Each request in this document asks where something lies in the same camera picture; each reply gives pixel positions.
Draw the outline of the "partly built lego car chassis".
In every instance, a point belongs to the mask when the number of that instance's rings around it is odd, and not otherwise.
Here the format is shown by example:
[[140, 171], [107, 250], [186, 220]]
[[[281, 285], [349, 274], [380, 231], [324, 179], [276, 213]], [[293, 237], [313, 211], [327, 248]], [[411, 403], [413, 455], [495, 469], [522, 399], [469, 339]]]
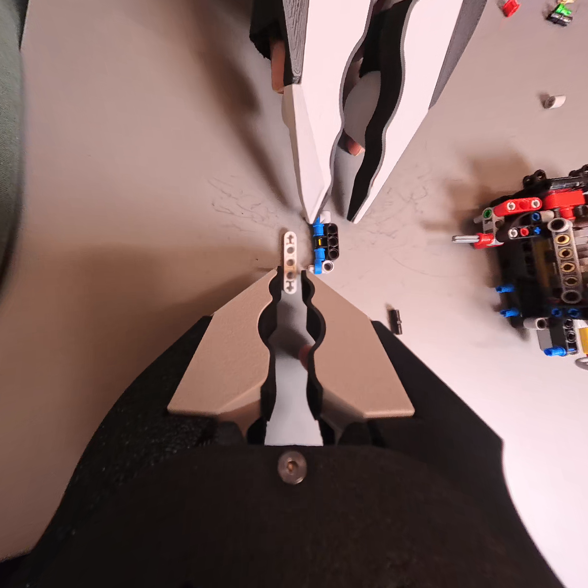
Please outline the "partly built lego car chassis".
[[534, 332], [547, 357], [587, 369], [587, 166], [559, 178], [537, 170], [473, 223], [478, 232], [452, 242], [497, 252], [500, 314]]

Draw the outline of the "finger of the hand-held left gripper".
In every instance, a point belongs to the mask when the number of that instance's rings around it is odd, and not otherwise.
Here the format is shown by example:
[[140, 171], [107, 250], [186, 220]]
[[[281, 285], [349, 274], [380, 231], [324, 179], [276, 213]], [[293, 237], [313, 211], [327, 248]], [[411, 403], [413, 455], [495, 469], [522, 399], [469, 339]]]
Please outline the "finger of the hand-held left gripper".
[[462, 1], [398, 1], [372, 18], [358, 80], [347, 95], [347, 136], [364, 147], [348, 220], [368, 211], [430, 109]]
[[342, 91], [364, 40], [371, 1], [308, 1], [302, 75], [285, 86], [282, 118], [289, 130], [298, 193], [311, 223], [333, 182], [334, 149], [343, 128]]

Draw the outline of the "person's left hand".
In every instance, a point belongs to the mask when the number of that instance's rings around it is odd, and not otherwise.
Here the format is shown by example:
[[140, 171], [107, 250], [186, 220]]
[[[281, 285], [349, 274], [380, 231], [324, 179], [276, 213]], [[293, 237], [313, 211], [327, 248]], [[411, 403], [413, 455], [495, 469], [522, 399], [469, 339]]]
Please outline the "person's left hand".
[[[282, 33], [279, 23], [282, 8], [282, 1], [254, 1], [249, 30], [251, 42], [264, 58], [270, 60], [271, 86], [273, 91], [278, 94], [283, 94], [285, 87], [286, 37], [285, 33]], [[362, 45], [352, 58], [343, 83], [343, 105], [352, 88], [359, 81], [359, 70], [363, 57], [364, 47]], [[364, 152], [364, 147], [352, 139], [346, 131], [342, 132], [338, 145], [340, 149], [352, 156]]]

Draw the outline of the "white four-hole lego beam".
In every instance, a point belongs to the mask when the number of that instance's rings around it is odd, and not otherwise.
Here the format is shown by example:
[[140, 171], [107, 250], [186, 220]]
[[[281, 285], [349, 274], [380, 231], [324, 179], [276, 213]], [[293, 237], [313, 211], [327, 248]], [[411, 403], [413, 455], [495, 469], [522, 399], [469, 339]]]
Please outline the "white four-hole lego beam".
[[296, 233], [286, 231], [282, 240], [283, 291], [294, 295], [298, 290], [298, 240]]

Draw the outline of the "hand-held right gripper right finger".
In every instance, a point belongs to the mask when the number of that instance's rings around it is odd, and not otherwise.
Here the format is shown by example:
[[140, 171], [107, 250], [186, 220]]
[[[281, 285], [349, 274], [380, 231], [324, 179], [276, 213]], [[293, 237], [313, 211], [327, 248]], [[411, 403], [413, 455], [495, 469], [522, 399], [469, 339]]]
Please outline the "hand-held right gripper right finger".
[[335, 435], [355, 423], [407, 418], [415, 408], [370, 318], [328, 286], [302, 272], [307, 356], [307, 403]]

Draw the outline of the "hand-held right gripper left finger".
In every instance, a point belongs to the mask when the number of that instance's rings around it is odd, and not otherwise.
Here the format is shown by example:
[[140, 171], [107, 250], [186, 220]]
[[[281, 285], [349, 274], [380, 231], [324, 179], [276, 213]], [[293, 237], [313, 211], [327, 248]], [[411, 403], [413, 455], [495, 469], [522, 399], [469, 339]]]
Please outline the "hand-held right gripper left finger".
[[275, 352], [283, 268], [273, 269], [218, 309], [168, 404], [168, 412], [265, 430], [276, 401]]

